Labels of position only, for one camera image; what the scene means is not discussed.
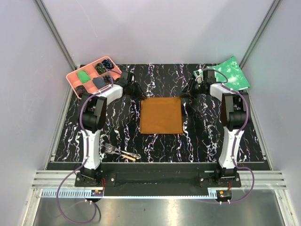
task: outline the orange cloth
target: orange cloth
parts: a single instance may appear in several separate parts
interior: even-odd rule
[[[179,97],[149,97],[141,101],[140,133],[183,133],[181,99]]]

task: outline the pink tray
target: pink tray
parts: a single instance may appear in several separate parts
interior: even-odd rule
[[[100,58],[100,59],[98,59],[98,60],[96,60],[96,61],[94,61],[94,62],[92,62],[92,63],[90,63],[90,64],[88,64],[88,65],[86,65],[86,66],[83,66],[83,67],[81,67],[81,68],[79,68],[79,69],[77,69],[77,70],[75,70],[75,71],[73,71],[73,72],[67,74],[66,79],[67,79],[67,81],[69,82],[69,84],[71,85],[71,87],[72,87],[74,93],[76,94],[76,96],[77,96],[79,99],[80,99],[80,97],[78,96],[78,94],[77,94],[76,91],[75,91],[75,88],[76,88],[77,86],[83,85],[83,86],[86,88],[86,90],[87,90],[88,93],[95,93],[95,92],[97,92],[97,91],[99,91],[99,90],[103,90],[104,88],[107,87],[107,86],[105,86],[105,87],[103,87],[103,88],[101,88],[101,89],[98,89],[98,88],[94,85],[94,83],[92,82],[92,79],[93,79],[93,78],[96,78],[96,77],[103,77],[103,76],[105,76],[105,75],[108,74],[108,73],[106,72],[106,73],[103,73],[103,74],[100,74],[100,75],[99,75],[98,72],[97,72],[96,69],[95,69],[96,64],[101,63],[101,62],[102,62],[103,60],[105,60],[105,59],[111,60],[111,58],[109,58],[108,56],[105,56],[105,57],[103,57],[103,58]],[[116,71],[116,72],[118,72],[118,73],[121,73],[121,70],[116,66],[116,64],[115,64],[112,60],[111,60],[111,62],[112,62],[113,65],[114,65],[114,68],[113,68],[112,70],[114,70],[114,71]],[[80,72],[80,71],[85,71],[85,72],[90,76],[90,79],[91,79],[91,80],[85,82],[84,84],[81,83],[81,81],[80,81],[79,78],[77,77],[77,73]],[[113,77],[114,80],[116,80],[117,78],[120,78],[120,75],[119,75],[118,73],[110,72],[110,75]]]

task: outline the white wall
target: white wall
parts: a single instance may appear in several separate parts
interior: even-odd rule
[[[272,0],[43,0],[76,64],[240,61]]]
[[[281,3],[243,68],[273,166],[301,222],[301,1]]]
[[[0,224],[16,226],[43,169],[70,72],[32,0],[0,4]]]

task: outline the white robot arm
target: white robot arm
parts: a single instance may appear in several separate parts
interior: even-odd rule
[[[224,88],[221,82],[216,81],[214,71],[214,69],[206,69],[203,71],[203,76],[191,79],[182,90],[180,97],[196,98],[198,94],[208,94],[222,102],[221,121],[224,126],[224,140],[222,153],[214,172],[214,182],[225,184],[237,177],[237,168],[234,162],[237,163],[239,143],[244,131],[241,130],[238,134],[237,132],[246,121],[249,95],[247,92],[241,93],[247,102],[246,106],[237,94],[232,93]]]
[[[106,107],[112,101],[121,98],[124,94],[129,95],[134,100],[143,100],[145,95],[139,84],[135,81],[135,75],[131,72],[122,72],[121,77],[112,85],[110,89],[99,92],[92,97],[83,109],[82,123],[87,135],[82,130],[84,144],[84,167],[81,175],[96,182],[100,181],[100,158],[99,158],[99,136],[106,120]],[[84,93],[79,105],[82,109],[84,103],[92,94]]]

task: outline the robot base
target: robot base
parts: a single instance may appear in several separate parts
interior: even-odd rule
[[[105,179],[106,187],[114,187],[116,181],[116,173],[102,173],[100,170],[90,170],[83,168],[76,174],[75,187],[101,187],[101,179]]]
[[[235,178],[220,178],[216,180],[214,178],[214,173],[199,173],[199,184],[201,187],[229,187],[231,182],[231,187],[241,187],[239,173],[236,173]]]

